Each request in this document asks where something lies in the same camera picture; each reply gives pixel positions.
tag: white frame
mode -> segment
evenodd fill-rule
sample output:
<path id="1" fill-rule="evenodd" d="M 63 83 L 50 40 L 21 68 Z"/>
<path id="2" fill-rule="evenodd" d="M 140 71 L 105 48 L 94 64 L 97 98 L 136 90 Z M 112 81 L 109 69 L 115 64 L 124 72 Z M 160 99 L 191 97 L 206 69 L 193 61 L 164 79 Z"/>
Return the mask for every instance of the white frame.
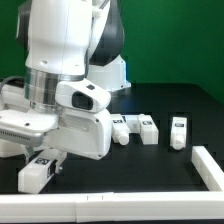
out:
<path id="1" fill-rule="evenodd" d="M 220 192 L 5 195 L 0 223 L 224 219 L 224 173 L 204 147 L 193 147 L 192 162 Z"/>

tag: black tabletop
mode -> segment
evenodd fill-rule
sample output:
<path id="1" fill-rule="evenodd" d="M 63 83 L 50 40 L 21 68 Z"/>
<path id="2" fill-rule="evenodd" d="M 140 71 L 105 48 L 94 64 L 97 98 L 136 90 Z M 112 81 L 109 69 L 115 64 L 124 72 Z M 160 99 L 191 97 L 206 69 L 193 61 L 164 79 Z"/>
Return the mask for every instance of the black tabletop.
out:
<path id="1" fill-rule="evenodd" d="M 192 146 L 205 146 L 224 168 L 224 107 L 200 87 L 134 84 L 129 94 L 112 97 L 108 109 L 122 115 L 151 115 L 159 129 L 159 144 L 143 145 L 138 134 L 131 134 L 127 146 L 112 141 L 108 155 L 100 161 L 69 154 L 63 172 L 50 181 L 42 194 L 207 191 L 191 163 Z M 188 118 L 187 147 L 181 151 L 169 146 L 174 116 Z M 23 156 L 0 159 L 0 194 L 18 194 L 17 175 L 24 162 Z"/>

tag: green background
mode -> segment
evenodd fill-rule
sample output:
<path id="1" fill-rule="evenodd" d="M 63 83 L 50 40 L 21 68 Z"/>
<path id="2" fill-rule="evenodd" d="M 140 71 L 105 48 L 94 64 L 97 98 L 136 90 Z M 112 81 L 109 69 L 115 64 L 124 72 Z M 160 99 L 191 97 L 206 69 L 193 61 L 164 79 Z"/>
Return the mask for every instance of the green background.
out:
<path id="1" fill-rule="evenodd" d="M 0 76 L 24 75 L 17 7 L 0 0 Z M 224 0 L 121 0 L 131 82 L 194 83 L 224 103 Z"/>

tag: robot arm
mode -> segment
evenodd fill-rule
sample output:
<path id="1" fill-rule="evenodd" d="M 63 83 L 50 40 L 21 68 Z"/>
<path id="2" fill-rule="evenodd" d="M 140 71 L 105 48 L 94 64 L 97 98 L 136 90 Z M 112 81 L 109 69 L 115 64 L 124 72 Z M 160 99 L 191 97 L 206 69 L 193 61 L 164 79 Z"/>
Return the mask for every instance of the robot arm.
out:
<path id="1" fill-rule="evenodd" d="M 48 168 L 63 162 L 63 153 L 98 160 L 109 151 L 110 94 L 85 76 L 88 61 L 106 65 L 121 51 L 123 27 L 115 32 L 111 26 L 120 21 L 111 11 L 116 3 L 32 0 L 20 8 L 17 39 L 29 50 L 24 95 L 31 108 L 26 104 L 24 112 L 3 106 L 0 138 L 23 145 L 28 154 L 35 147 L 45 150 L 20 172 L 19 191 L 38 193 L 52 177 L 50 172 L 46 178 Z M 40 161 L 49 161 L 49 167 L 42 169 Z"/>

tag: black label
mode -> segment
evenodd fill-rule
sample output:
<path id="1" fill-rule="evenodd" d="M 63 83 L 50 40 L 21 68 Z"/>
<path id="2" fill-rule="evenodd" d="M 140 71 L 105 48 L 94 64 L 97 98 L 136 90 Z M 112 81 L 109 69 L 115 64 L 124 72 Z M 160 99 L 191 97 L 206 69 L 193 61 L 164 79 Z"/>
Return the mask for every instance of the black label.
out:
<path id="1" fill-rule="evenodd" d="M 51 168 L 49 167 L 47 170 L 47 179 L 51 176 Z"/>
<path id="2" fill-rule="evenodd" d="M 177 127 L 177 128 L 184 128 L 184 124 L 176 123 L 175 124 L 175 127 Z"/>
<path id="3" fill-rule="evenodd" d="M 88 89 L 90 89 L 90 90 L 94 90 L 95 89 L 95 86 L 93 86 L 93 85 L 88 85 L 88 86 L 86 86 Z"/>
<path id="4" fill-rule="evenodd" d="M 48 160 L 48 159 L 41 159 L 41 158 L 39 158 L 39 159 L 36 160 L 35 163 L 37 163 L 39 165 L 47 165 L 49 161 L 50 160 Z"/>
<path id="5" fill-rule="evenodd" d="M 126 122 L 126 117 L 125 116 L 122 116 L 123 117 L 123 119 L 124 119 L 124 122 Z"/>
<path id="6" fill-rule="evenodd" d="M 152 125 L 152 122 L 151 121 L 143 121 L 142 124 L 143 125 Z"/>
<path id="7" fill-rule="evenodd" d="M 114 124 L 122 124 L 123 121 L 122 120 L 113 120 Z"/>

